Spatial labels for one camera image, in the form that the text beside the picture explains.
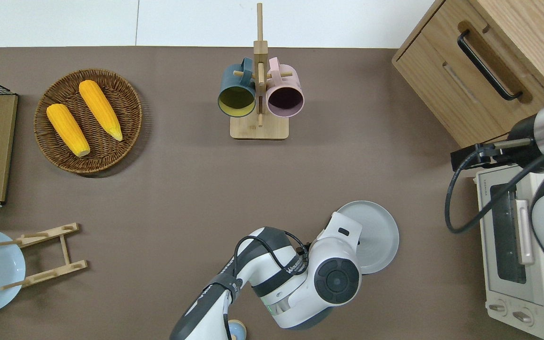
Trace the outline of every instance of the toaster oven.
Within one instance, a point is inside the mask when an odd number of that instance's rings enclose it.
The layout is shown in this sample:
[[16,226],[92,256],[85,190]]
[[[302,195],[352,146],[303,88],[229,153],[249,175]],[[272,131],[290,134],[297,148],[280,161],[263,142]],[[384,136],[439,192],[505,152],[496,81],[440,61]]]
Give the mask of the toaster oven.
[[[477,173],[481,209],[522,168]],[[530,226],[529,205],[544,174],[531,173],[481,220],[488,315],[544,339],[544,253]]]

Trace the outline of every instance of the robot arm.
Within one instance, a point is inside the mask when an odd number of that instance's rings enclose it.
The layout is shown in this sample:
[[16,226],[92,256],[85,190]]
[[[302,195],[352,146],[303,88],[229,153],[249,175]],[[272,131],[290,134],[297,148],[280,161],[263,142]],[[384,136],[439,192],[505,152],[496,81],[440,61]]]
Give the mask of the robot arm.
[[282,230],[255,230],[182,315],[170,340],[229,340],[228,307],[246,282],[281,328],[315,325],[360,288],[356,246],[361,230],[360,223],[335,212],[304,255],[296,253]]

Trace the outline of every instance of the black drawer handle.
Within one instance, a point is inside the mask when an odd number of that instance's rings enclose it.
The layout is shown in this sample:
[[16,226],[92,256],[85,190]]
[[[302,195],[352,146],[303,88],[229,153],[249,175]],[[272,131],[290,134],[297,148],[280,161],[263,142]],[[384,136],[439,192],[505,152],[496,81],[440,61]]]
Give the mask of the black drawer handle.
[[517,99],[522,95],[522,91],[516,93],[516,94],[510,94],[505,90],[505,88],[499,83],[499,80],[494,77],[494,75],[490,72],[488,67],[484,65],[484,63],[478,58],[478,56],[475,54],[475,52],[467,45],[465,41],[466,35],[469,34],[469,30],[465,30],[461,35],[459,36],[459,39],[457,40],[457,45],[459,45],[461,51],[469,58],[469,60],[475,65],[478,71],[482,73],[482,75],[488,80],[490,85],[497,91],[497,93],[501,96],[501,98],[505,99],[506,101],[513,101],[514,99]]

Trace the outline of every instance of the yellow corn cob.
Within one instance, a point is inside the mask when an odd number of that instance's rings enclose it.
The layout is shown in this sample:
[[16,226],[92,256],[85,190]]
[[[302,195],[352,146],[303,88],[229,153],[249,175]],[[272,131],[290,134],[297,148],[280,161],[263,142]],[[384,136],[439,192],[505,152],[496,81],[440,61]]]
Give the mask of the yellow corn cob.
[[115,111],[112,110],[98,84],[93,80],[84,80],[79,83],[79,93],[104,131],[116,140],[123,140],[121,125]]
[[81,128],[66,106],[63,104],[52,104],[48,106],[46,113],[47,118],[64,141],[64,144],[77,157],[83,157],[89,153],[89,144],[87,144]]

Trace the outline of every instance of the wooden mug holder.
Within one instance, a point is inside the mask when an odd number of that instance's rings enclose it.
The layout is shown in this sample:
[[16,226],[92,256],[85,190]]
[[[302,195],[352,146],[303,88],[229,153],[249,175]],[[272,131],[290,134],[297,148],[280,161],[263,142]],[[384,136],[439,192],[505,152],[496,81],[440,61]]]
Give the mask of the wooden mug holder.
[[68,256],[68,249],[67,249],[67,242],[66,239],[64,239],[64,235],[69,234],[71,232],[75,232],[79,230],[79,226],[77,223],[71,223],[67,224],[65,226],[45,230],[42,232],[37,232],[35,234],[24,234],[16,239],[13,239],[12,241],[6,241],[6,242],[0,242],[0,246],[6,246],[6,245],[18,245],[20,248],[36,245],[37,243],[41,243],[43,241],[47,241],[49,239],[59,237],[60,243],[62,243],[62,255],[64,256],[64,262],[65,265],[62,265],[61,267],[57,267],[54,269],[50,269],[49,271],[43,271],[41,273],[37,273],[34,275],[30,275],[24,278],[24,280],[19,280],[18,282],[14,282],[11,284],[6,284],[5,286],[2,286],[0,289],[8,289],[15,286],[22,286],[28,287],[32,286],[33,284],[43,282],[52,278],[56,278],[58,276],[62,276],[68,273],[72,273],[75,271],[78,271],[80,269],[87,268],[87,261],[81,260],[77,262],[71,263],[70,258]]
[[255,78],[255,111],[241,118],[230,118],[230,136],[235,139],[275,139],[289,137],[289,118],[281,118],[266,108],[266,79],[268,69],[268,41],[263,36],[262,4],[257,3],[257,40],[253,42]]

